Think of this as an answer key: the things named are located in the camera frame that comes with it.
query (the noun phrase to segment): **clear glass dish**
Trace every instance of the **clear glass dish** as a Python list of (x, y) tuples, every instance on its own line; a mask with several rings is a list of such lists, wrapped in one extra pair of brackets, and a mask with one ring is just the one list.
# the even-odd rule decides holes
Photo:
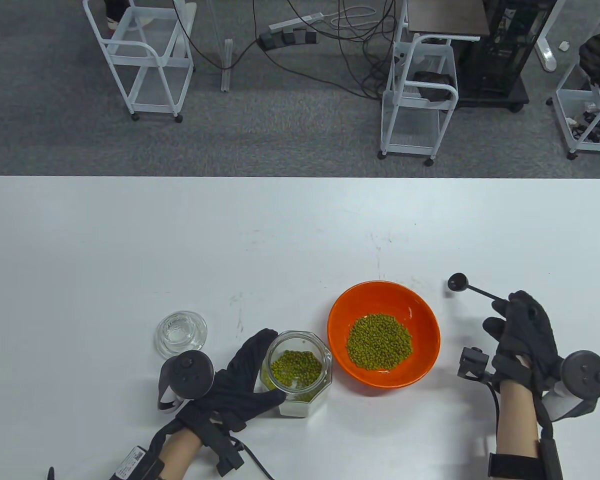
[(207, 340), (207, 323), (195, 311), (175, 311), (158, 324), (154, 340), (165, 359), (186, 350), (200, 350)]
[[(312, 352), (322, 364), (320, 376), (306, 388), (298, 390), (285, 386), (271, 372), (271, 365), (286, 350)], [(304, 418), (311, 415), (327, 400), (327, 393), (333, 379), (332, 352), (327, 345), (310, 331), (289, 330), (280, 333), (266, 351), (260, 381), (268, 390), (279, 389), (286, 393), (286, 400), (280, 405), (280, 415)]]

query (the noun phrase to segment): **black cable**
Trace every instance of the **black cable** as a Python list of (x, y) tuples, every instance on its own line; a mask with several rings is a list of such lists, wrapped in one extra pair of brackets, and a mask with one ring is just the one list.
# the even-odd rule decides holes
[[(369, 74), (362, 79), (361, 89), (364, 90), (365, 92), (367, 92), (367, 90), (369, 90), (370, 95), (372, 94), (374, 96), (374, 98), (376, 98), (379, 101), (382, 100), (381, 90), (383, 88), (383, 85), (387, 81), (387, 77), (389, 76), (389, 74), (391, 72), (391, 67), (388, 62), (389, 62), (390, 58), (392, 58), (392, 50), (394, 47), (394, 38), (396, 36), (396, 25), (398, 23), (398, 21), (396, 19), (396, 2), (395, 2), (395, 0), (392, 0), (391, 4), (389, 4), (389, 8), (385, 11), (386, 8), (387, 8), (387, 0), (385, 0), (385, 2), (384, 2), (382, 11), (383, 11), (383, 14), (385, 12), (387, 14), (389, 14), (391, 12), (391, 9), (393, 8), (393, 14), (386, 16), (386, 18), (391, 18), (393, 21), (393, 23), (391, 25), (391, 29), (385, 30), (384, 25), (383, 25), (382, 30), (380, 30), (380, 32), (374, 32), (373, 35), (371, 35), (364, 42), (362, 42), (362, 55), (364, 55), (364, 58), (366, 59), (366, 61), (369, 62), (370, 66), (371, 66), (371, 70), (369, 71)], [(387, 36), (386, 36), (386, 34), (389, 32), (391, 32), (391, 38), (387, 38)], [(369, 42), (375, 35), (382, 35), (382, 37), (385, 40), (389, 41), (389, 46), (387, 48), (386, 54), (384, 55), (384, 58), (382, 58), (382, 59), (380, 59), (379, 57), (376, 57), (377, 59), (372, 58), (372, 57), (375, 57), (375, 55), (371, 55), (367, 51), (369, 48)], [(367, 83), (369, 82), (369, 80), (374, 80), (373, 87), (367, 86)]]
[(198, 55), (200, 55), (200, 57), (204, 58), (207, 62), (209, 62), (209, 64), (213, 65), (218, 70), (231, 70), (231, 69), (233, 69), (238, 64), (238, 62), (240, 62), (242, 60), (242, 58), (245, 56), (245, 54), (247, 53), (247, 51), (252, 46), (254, 46), (254, 44), (257, 43), (257, 38), (256, 38), (249, 45), (247, 45), (247, 47), (242, 51), (242, 53), (238, 56), (238, 58), (232, 64), (230, 64), (229, 66), (218, 65), (213, 60), (211, 60), (208, 56), (206, 56), (204, 53), (202, 53), (200, 50), (198, 50), (198, 47), (196, 46), (196, 44), (193, 43), (193, 40), (191, 39), (191, 37), (189, 36), (189, 34), (187, 34), (187, 30), (186, 30), (186, 28), (184, 27), (184, 25), (182, 23), (180, 15), (178, 14), (178, 8), (176, 7), (175, 0), (171, 0), (171, 3), (173, 4), (173, 9), (176, 12), (176, 17), (178, 18), (178, 23), (180, 25), (180, 28), (182, 29), (182, 33), (184, 34), (184, 36), (188, 40), (188, 43), (191, 44), (191, 46), (193, 47), (193, 49), (197, 52)]
[(494, 386), (490, 383), (486, 384), (489, 387), (489, 391), (491, 392), (491, 396), (493, 397), (493, 404), (496, 407), (496, 435), (498, 435), (498, 427), (500, 425), (500, 403), (498, 402), (498, 397), (496, 395), (496, 390)]
[[(349, 25), (351, 25), (349, 18), (347, 18), (347, 7), (344, 4), (344, 0), (342, 0), (342, 8), (344, 9), (344, 16), (346, 18), (346, 21), (348, 22)], [(340, 32), (341, 32), (340, 21), (341, 21), (341, 0), (338, 0), (338, 30), (337, 30), (337, 32), (338, 32), (338, 46), (339, 46), (340, 54), (342, 55), (342, 60), (344, 60), (344, 63), (346, 65), (346, 70), (348, 70), (348, 74), (351, 75), (351, 78), (353, 78), (353, 81), (360, 86), (360, 90), (362, 90), (362, 94), (366, 98), (374, 100), (375, 98), (373, 98), (372, 96), (367, 94), (365, 89), (362, 87), (362, 83), (356, 78), (355, 74), (353, 73), (353, 70), (351, 70), (349, 60), (347, 60), (347, 56), (344, 54), (344, 50), (342, 49), (342, 40), (340, 38)]]
[(233, 446), (238, 449), (238, 452), (241, 450), (244, 450), (247, 454), (249, 454), (249, 457), (251, 457), (253, 462), (258, 466), (258, 468), (262, 471), (262, 473), (265, 474), (265, 477), (268, 478), (268, 480), (275, 480), (275, 478), (271, 476), (271, 474), (267, 471), (266, 468), (264, 468), (263, 464), (260, 463), (260, 460), (258, 460), (258, 458), (254, 454), (254, 452), (252, 452), (251, 449), (247, 445), (245, 445), (242, 441), (240, 441), (239, 439), (237, 439), (234, 436), (229, 435), (229, 438), (232, 441), (234, 441)]
[[(252, 9), (252, 13), (253, 13), (253, 24), (257, 25), (257, 20), (256, 20), (256, 0), (251, 0), (251, 9)], [(256, 35), (257, 38), (257, 27), (254, 27), (254, 34)], [(295, 71), (295, 70), (291, 70), (290, 68), (287, 68), (286, 66), (282, 66), (281, 64), (279, 64), (277, 61), (275, 61), (273, 58), (271, 58), (269, 56), (269, 54), (265, 51), (262, 50), (262, 53), (264, 55), (266, 55), (266, 57), (269, 59), (269, 61), (274, 64), (275, 66), (277, 66), (278, 68), (290, 73), (290, 74), (295, 74), (295, 75), (300, 75), (300, 77), (305, 77), (305, 78), (309, 78), (310, 80), (314, 80), (315, 82), (320, 82), (320, 83), (325, 83), (328, 85), (332, 85), (334, 87), (338, 87), (339, 89), (344, 90), (345, 92), (351, 94), (351, 95), (355, 95), (357, 97), (360, 97), (362, 99), (366, 99), (367, 97), (364, 96), (363, 94), (359, 94), (353, 90), (348, 89), (345, 86), (340, 85), (339, 83), (336, 82), (332, 82), (329, 80), (323, 80), (322, 78), (316, 78), (314, 76), (308, 75), (307, 73), (302, 73), (301, 71)]]
[[(304, 23), (305, 25), (307, 25), (307, 26), (309, 26), (309, 27), (311, 27), (311, 28), (314, 28), (314, 27), (311, 25), (311, 23), (307, 22), (306, 20), (303, 20), (303, 18), (302, 18), (302, 15), (300, 15), (300, 14), (298, 13), (298, 10), (296, 10), (296, 7), (294, 7), (294, 6), (293, 6), (293, 3), (291, 3), (291, 0), (286, 0), (286, 2), (289, 4), (289, 7), (291, 7), (291, 10), (293, 10), (293, 13), (294, 13), (294, 14), (296, 14), (296, 15), (297, 15), (297, 17), (298, 17), (298, 18), (299, 18), (299, 19), (302, 21), (302, 23)], [(334, 35), (334, 34), (332, 34), (332, 33), (330, 33), (330, 32), (327, 32), (327, 31), (318, 30), (318, 29), (315, 29), (315, 28), (314, 28), (314, 30), (316, 30), (316, 32), (318, 32), (319, 34), (322, 34), (322, 35), (324, 35), (324, 36), (325, 36), (325, 37), (327, 37), (328, 39), (334, 39), (334, 40), (338, 40), (338, 38), (339, 38), (339, 39), (342, 39), (342, 40), (344, 40), (344, 41), (350, 41), (350, 42), (355, 42), (355, 41), (356, 41), (356, 39), (359, 39), (359, 40), (358, 40), (358, 42), (362, 42), (362, 41), (363, 41), (363, 39), (365, 38), (365, 36), (366, 36), (366, 35), (367, 35), (369, 32), (371, 32), (371, 30), (374, 30), (374, 29), (376, 29), (376, 28), (378, 27), (378, 25), (381, 25), (381, 24), (382, 24), (382, 23), (385, 21), (385, 18), (386, 18), (386, 17), (387, 17), (386, 15), (385, 15), (385, 16), (383, 16), (382, 18), (380, 18), (380, 20), (378, 21), (378, 23), (376, 23), (376, 25), (374, 25), (374, 26), (371, 26), (371, 27), (369, 27), (368, 29), (360, 29), (360, 30), (362, 30), (362, 31), (363, 31), (363, 33), (362, 33), (362, 34), (360, 34), (360, 35), (356, 35), (356, 34), (354, 34), (354, 35), (352, 35), (352, 36), (340, 36), (340, 35)]]
[(496, 395), (496, 390), (490, 382), (482, 382), (479, 378), (472, 377), (464, 377), (465, 380), (470, 380), (471, 382), (480, 382), (481, 384), (485, 384), (489, 387), (489, 391), (491, 392), (491, 396), (493, 397), (493, 404), (496, 408), (496, 435), (498, 435), (498, 426), (500, 425), (500, 402), (498, 402), (498, 395)]

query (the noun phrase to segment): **cart wheel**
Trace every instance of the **cart wheel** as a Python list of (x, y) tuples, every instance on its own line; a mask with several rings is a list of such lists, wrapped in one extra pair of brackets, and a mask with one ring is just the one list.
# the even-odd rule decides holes
[(524, 107), (524, 103), (511, 103), (508, 107), (506, 107), (512, 114), (517, 114), (522, 107)]

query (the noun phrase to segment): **hexagonal glass jar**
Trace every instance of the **hexagonal glass jar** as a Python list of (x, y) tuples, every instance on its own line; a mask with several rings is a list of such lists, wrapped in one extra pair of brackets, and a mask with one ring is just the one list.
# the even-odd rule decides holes
[[(286, 350), (312, 352), (322, 364), (318, 379), (300, 390), (281, 384), (272, 375), (271, 364)], [(310, 331), (289, 330), (280, 333), (268, 347), (260, 369), (260, 381), (269, 390), (279, 389), (286, 393), (286, 400), (279, 407), (280, 415), (304, 418), (311, 415), (327, 400), (332, 384), (332, 367), (332, 352), (316, 334)]]

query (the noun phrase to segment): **hand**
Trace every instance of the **hand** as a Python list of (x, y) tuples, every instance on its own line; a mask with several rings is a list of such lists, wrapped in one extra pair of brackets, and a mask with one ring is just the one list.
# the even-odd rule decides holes
[[(495, 300), (491, 306), (506, 318), (489, 317), (482, 323), (483, 329), (498, 341), (496, 354), (512, 360), (521, 357), (522, 363), (533, 370), (536, 390), (546, 390), (550, 378), (558, 378), (555, 370), (560, 357), (545, 309), (522, 290), (510, 294), (508, 301)], [(508, 377), (506, 372), (497, 373), (499, 380)]]
[(249, 338), (227, 368), (215, 373), (213, 386), (206, 395), (187, 402), (176, 418), (186, 418), (190, 410), (197, 409), (211, 414), (227, 434), (229, 430), (242, 430), (247, 421), (284, 402), (286, 394), (281, 390), (254, 393), (262, 361), (277, 336), (277, 331), (266, 328)]

